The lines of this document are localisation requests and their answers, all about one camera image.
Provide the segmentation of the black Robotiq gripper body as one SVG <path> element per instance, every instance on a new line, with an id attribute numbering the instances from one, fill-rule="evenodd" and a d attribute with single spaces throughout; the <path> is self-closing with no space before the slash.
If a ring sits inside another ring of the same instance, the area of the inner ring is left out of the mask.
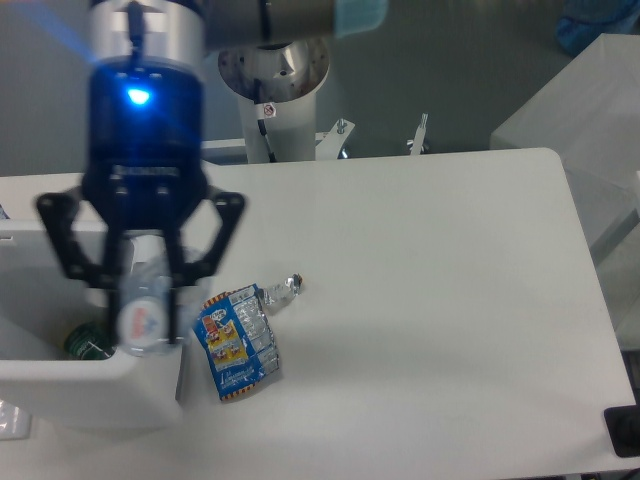
<path id="1" fill-rule="evenodd" d="M 193 73 L 128 60 L 89 80 L 88 164 L 81 190 L 108 225 L 182 225 L 204 199 L 203 85 Z"/>

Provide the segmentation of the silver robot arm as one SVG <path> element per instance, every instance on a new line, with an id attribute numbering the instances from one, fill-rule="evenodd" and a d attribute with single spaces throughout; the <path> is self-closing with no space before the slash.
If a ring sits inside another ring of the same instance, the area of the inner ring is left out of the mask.
<path id="1" fill-rule="evenodd" d="M 179 340 L 180 295 L 212 276 L 245 198 L 212 186 L 201 165 L 204 59 L 378 28 L 384 1 L 94 1 L 88 154 L 78 186 L 36 208 L 65 275 L 101 291 L 114 345 L 122 311 L 123 246 L 156 234 L 169 264 L 161 337 Z"/>

